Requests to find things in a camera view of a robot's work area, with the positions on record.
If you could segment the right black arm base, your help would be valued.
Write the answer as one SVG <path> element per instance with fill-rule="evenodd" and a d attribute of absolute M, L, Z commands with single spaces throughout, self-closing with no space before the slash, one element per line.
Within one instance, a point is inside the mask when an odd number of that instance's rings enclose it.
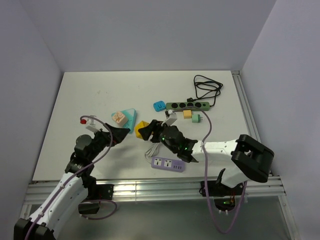
<path fill-rule="evenodd" d="M 225 170 L 223 168 L 220 171 L 217 180 L 207 181 L 207 191 L 209 197 L 214 197 L 214 205 L 219 211 L 230 212 L 237 206 L 236 196 L 242 195 L 244 183 L 239 183 L 233 188 L 223 185 L 221 180 Z"/>

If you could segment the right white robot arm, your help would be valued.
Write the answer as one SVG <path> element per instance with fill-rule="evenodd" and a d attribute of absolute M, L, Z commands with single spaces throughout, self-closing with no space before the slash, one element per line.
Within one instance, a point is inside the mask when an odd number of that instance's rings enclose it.
<path fill-rule="evenodd" d="M 222 195 L 247 180 L 266 183 L 275 156 L 271 149 L 247 134 L 229 141 L 189 139 L 175 125 L 155 119 L 138 132 L 143 140 L 161 143 L 185 163 L 223 163 L 216 183 Z"/>

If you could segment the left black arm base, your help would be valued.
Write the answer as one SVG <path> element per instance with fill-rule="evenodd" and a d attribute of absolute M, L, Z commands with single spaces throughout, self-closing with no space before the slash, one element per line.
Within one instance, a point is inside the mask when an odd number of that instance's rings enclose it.
<path fill-rule="evenodd" d="M 89 176 L 84 178 L 83 185 L 88 190 L 88 196 L 85 198 L 84 203 L 78 205 L 78 212 L 82 215 L 95 215 L 98 213 L 101 202 L 93 202 L 94 200 L 112 200 L 113 198 L 114 184 L 97 184 L 96 178 Z"/>

